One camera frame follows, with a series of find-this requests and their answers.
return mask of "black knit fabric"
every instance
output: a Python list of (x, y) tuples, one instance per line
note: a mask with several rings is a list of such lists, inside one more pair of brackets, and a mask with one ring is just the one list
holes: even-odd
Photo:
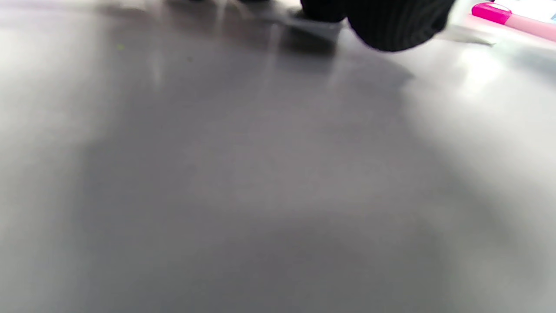
[(401, 51), (446, 26), (454, 0), (344, 0), (351, 27), (369, 46)]

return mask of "blurry object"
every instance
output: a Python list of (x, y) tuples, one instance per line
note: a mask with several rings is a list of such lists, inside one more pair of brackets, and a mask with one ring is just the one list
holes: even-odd
[(514, 14), (512, 11), (495, 3), (479, 3), (473, 7), (471, 13), (474, 16), (506, 25), (516, 30), (524, 31), (532, 35), (548, 40), (556, 41), (556, 26), (543, 23), (532, 18)]
[(554, 22), (552, 20), (556, 14), (556, 1), (554, 0), (495, 0), (493, 2), (520, 16), (545, 23)]
[(444, 29), (455, 0), (301, 0), (306, 17), (351, 28), (368, 46), (397, 52), (427, 42)]
[(338, 23), (346, 14), (342, 0), (301, 0), (305, 15), (315, 21)]

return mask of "pink highlighter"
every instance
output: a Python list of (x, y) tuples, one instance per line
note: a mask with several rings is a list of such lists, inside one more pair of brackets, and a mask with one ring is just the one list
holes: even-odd
[(491, 2), (479, 3), (471, 9), (471, 14), (488, 21), (515, 28), (516, 30), (556, 41), (556, 25), (513, 14), (509, 9), (499, 4)]

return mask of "gray table surface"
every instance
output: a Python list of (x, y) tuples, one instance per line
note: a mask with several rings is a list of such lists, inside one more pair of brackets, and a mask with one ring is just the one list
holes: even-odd
[(0, 0), (2, 313), (554, 312), (551, 51), (127, 2)]

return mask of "pink marker cap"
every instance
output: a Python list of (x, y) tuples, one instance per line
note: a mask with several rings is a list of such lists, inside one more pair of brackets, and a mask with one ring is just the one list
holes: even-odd
[(490, 2), (477, 4), (471, 9), (471, 14), (502, 25), (506, 24), (512, 16), (512, 12), (508, 8)]

